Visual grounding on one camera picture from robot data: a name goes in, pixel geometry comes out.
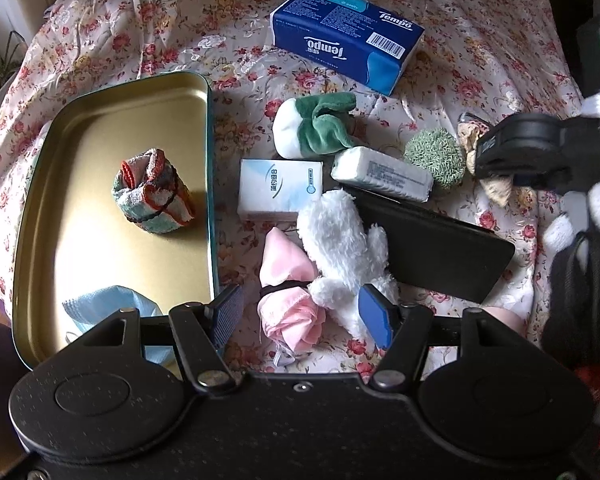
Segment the pink cloth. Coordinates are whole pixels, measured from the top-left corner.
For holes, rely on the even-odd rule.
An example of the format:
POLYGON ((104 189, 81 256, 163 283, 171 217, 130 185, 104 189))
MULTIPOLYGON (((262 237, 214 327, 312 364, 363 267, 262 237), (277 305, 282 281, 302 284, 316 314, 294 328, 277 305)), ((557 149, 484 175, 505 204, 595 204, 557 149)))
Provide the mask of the pink cloth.
POLYGON ((258 315, 265 336, 290 356, 309 352, 322 336, 326 311, 309 293, 317 270, 304 250, 282 230, 265 237, 258 315))

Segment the black flat case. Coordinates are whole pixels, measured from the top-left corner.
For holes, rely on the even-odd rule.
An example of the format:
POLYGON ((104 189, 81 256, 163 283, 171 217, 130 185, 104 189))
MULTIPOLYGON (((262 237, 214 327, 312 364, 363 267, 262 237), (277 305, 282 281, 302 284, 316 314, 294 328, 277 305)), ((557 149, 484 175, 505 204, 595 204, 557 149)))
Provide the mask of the black flat case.
POLYGON ((405 285, 480 304, 515 253, 515 245, 474 224, 406 200, 345 185, 364 226, 387 235, 389 271, 405 285))

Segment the green fuzzy ball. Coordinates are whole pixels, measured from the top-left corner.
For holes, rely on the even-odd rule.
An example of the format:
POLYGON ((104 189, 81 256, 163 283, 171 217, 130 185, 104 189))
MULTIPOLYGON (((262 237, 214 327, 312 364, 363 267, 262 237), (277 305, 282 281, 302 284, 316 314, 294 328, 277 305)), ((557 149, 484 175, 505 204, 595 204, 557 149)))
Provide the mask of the green fuzzy ball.
POLYGON ((449 191, 463 182, 466 169, 463 151, 445 128, 416 133, 405 145, 403 158, 427 170, 440 190, 449 191))

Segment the blue Tempo tissue pack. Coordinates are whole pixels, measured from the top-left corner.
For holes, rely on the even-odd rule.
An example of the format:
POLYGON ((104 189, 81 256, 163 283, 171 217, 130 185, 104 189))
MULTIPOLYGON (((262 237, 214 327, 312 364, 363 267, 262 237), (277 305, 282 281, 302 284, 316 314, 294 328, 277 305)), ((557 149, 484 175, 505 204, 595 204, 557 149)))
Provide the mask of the blue Tempo tissue pack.
POLYGON ((366 0, 286 0, 272 43, 390 96, 425 29, 366 0))

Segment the gold metal tin tray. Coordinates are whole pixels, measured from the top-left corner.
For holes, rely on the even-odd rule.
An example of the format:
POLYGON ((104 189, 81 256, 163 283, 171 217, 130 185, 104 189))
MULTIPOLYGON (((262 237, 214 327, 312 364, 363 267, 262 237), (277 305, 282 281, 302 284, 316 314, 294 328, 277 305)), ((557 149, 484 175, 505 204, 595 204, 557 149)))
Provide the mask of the gold metal tin tray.
POLYGON ((15 258, 12 338, 25 366, 76 338, 67 299, 122 285, 167 311, 219 292, 210 104, 203 76, 174 72, 84 94, 56 115, 34 167, 15 258), (190 226, 150 234, 114 202, 121 163, 148 148, 161 148, 192 192, 190 226))

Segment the floral bed sheet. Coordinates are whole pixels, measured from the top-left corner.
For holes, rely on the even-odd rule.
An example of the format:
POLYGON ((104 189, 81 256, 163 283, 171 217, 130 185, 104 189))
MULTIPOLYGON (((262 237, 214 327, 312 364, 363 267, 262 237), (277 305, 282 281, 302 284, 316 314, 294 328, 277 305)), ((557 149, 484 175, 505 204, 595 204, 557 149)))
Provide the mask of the floral bed sheet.
POLYGON ((19 223, 44 125, 80 94, 192 70, 213 90, 216 232, 224 281, 256 284, 266 226, 236 214, 240 161, 270 158, 273 118, 291 96, 353 91, 358 136, 398 156, 415 133, 469 112, 577 114, 580 92, 550 0, 367 0, 422 26, 392 96, 274 49, 268 17, 284 0, 57 0, 0 108, 0 299, 12 298, 19 223))

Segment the white blue tissue packet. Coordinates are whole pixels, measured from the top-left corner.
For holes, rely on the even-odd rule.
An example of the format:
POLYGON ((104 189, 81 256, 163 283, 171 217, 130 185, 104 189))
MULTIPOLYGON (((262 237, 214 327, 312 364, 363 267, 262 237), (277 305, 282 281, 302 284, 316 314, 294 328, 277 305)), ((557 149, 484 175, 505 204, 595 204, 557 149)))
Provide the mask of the white blue tissue packet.
POLYGON ((247 158, 240 163, 237 212, 243 219, 294 220, 322 194, 322 162, 247 158))

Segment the white fluffy plush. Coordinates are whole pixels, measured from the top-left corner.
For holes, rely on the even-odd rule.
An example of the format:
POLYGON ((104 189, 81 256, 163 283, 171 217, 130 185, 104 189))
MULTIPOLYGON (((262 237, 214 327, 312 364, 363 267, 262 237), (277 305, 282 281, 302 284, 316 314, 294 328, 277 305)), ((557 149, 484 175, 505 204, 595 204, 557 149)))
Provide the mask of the white fluffy plush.
POLYGON ((358 313, 358 292, 371 284, 390 301, 399 299, 398 283, 388 270, 385 230, 377 224, 366 229, 354 198, 331 190, 300 210, 297 232, 318 271, 308 285, 314 304, 352 338, 369 344, 372 336, 358 313))

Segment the white tissue pack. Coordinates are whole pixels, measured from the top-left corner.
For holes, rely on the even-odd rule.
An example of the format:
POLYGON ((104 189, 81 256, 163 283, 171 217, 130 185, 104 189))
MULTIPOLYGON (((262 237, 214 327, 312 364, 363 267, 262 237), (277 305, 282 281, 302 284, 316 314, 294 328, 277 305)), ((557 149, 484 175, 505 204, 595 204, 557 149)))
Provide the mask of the white tissue pack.
POLYGON ((417 203, 426 203, 434 185, 428 170, 365 146, 340 152, 330 175, 342 184, 417 203))

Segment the light blue face mask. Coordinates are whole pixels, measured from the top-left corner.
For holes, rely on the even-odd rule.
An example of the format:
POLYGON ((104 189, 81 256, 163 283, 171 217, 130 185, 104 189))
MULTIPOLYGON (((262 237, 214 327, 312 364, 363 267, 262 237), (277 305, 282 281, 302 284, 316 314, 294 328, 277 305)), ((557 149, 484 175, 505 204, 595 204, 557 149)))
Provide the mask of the light blue face mask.
MULTIPOLYGON (((66 315, 81 333, 86 333, 110 315, 135 310, 141 318, 158 318, 162 311, 155 301, 129 287, 112 285, 61 301, 66 315)), ((140 356, 147 362, 169 366, 175 362, 172 346, 137 346, 131 356, 140 356)))

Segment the red striped sock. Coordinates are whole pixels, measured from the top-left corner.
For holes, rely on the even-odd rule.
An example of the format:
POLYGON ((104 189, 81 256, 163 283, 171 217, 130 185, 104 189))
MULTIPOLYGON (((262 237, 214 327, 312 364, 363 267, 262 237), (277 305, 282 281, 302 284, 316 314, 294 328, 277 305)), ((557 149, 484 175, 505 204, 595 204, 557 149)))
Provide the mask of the red striped sock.
POLYGON ((151 234, 170 233, 196 219, 193 195, 161 148, 125 159, 111 195, 126 220, 151 234))

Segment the white and green plush toy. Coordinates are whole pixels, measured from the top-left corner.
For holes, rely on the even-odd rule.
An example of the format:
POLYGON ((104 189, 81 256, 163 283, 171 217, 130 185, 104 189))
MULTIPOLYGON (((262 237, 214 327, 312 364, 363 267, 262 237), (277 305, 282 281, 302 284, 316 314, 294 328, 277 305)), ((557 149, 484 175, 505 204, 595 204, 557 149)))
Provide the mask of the white and green plush toy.
POLYGON ((311 159, 354 148, 355 107, 356 96, 351 92, 286 100, 273 122, 277 154, 283 159, 311 159))

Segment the beige patterned cloth item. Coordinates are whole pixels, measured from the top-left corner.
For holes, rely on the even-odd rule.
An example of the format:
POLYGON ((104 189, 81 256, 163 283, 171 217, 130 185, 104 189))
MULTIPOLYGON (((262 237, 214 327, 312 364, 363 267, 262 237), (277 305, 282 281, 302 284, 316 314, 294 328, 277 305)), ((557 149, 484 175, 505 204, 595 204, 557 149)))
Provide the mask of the beige patterned cloth item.
POLYGON ((493 148, 496 137, 491 133, 492 125, 486 120, 464 112, 457 124, 457 137, 465 155, 465 165, 469 173, 481 184, 486 197, 494 204, 504 208, 512 195, 513 178, 496 174, 490 166, 496 162, 493 148))

